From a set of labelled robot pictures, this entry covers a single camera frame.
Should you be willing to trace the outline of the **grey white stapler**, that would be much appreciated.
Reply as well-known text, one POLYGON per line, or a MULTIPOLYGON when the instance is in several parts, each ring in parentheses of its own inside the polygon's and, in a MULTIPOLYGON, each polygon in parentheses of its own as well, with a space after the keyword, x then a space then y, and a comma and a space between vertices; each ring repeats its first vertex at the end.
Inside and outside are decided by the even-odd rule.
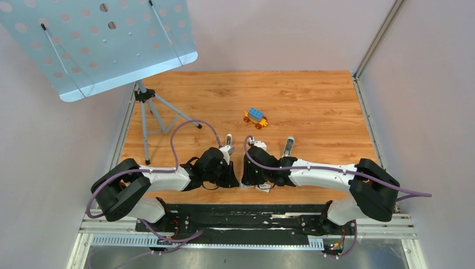
POLYGON ((290 137, 287 138, 287 141, 286 141, 286 144, 284 146, 283 153, 282 153, 282 157, 291 156, 292 149, 294 147, 294 143, 295 143, 295 138, 294 137, 290 136, 290 137))

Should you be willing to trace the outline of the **white staple box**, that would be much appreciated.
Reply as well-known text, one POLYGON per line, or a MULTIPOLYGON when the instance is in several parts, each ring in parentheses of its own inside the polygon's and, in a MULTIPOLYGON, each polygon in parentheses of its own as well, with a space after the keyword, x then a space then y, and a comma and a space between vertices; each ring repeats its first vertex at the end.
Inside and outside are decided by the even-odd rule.
POLYGON ((259 191, 262 191, 262 192, 266 192, 266 193, 269 193, 271 188, 272 188, 272 185, 267 184, 267 183, 259 184, 259 185, 255 186, 255 189, 257 189, 259 191))

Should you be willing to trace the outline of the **small white stapler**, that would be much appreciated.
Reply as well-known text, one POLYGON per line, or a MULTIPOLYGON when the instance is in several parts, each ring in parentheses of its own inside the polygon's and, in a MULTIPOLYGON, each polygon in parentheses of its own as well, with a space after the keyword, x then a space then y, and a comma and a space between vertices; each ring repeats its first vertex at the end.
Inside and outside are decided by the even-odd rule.
POLYGON ((232 134, 228 133, 226 135, 226 143, 225 143, 226 146, 233 146, 232 144, 232 134))

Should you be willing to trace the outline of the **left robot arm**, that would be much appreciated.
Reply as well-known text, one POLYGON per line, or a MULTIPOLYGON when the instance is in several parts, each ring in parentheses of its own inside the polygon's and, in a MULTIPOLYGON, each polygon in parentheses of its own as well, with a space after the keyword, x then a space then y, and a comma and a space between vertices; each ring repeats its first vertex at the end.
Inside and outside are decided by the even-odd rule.
POLYGON ((153 168, 139 165, 135 159, 125 159, 97 180, 91 187, 94 200, 109 222, 126 216, 143 219, 157 230, 171 226, 171 216, 158 198, 148 198, 148 192, 163 190, 191 191, 205 182, 219 188, 234 188, 240 184, 230 160, 233 146, 211 147, 201 157, 193 157, 177 168, 153 168))

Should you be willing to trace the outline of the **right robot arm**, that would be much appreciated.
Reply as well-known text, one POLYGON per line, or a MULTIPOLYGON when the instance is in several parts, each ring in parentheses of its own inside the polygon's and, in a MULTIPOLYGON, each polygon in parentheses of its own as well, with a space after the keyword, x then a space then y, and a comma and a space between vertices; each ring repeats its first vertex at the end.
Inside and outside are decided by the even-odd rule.
POLYGON ((244 161, 259 182, 268 180, 279 187, 315 186, 347 193, 346 198, 325 204, 319 222, 327 234, 334 234, 357 219, 392 219, 400 184, 370 159, 361 159, 357 164, 330 165, 290 156, 277 159, 263 146, 246 146, 245 150, 244 161))

